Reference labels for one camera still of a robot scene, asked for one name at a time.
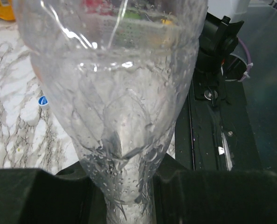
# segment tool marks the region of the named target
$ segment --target white marble countertop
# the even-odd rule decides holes
[[[70,137],[42,96],[17,25],[0,20],[0,168],[42,168],[53,174],[78,161]],[[174,140],[168,150],[174,156]]]

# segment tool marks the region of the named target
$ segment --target white and blue cap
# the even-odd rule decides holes
[[[44,110],[49,108],[49,104],[45,96],[39,98],[38,104]]]

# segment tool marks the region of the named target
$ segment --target transparent bottle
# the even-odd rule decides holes
[[[50,107],[108,223],[151,223],[149,181],[184,104],[206,0],[14,0]]]

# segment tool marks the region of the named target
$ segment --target yellow bag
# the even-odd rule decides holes
[[[3,20],[15,20],[11,7],[12,0],[0,0],[0,18]]]

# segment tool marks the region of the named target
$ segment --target cable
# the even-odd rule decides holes
[[[254,66],[254,64],[251,61],[250,52],[249,52],[249,49],[247,48],[247,46],[245,45],[245,43],[240,38],[238,38],[238,41],[241,44],[241,46],[243,47],[243,49],[244,49],[244,51],[246,53],[246,57],[247,57],[247,67],[246,67],[247,69],[243,73],[243,77],[239,80],[239,82],[242,82],[244,79],[250,78],[249,72],[250,72],[250,69]]]

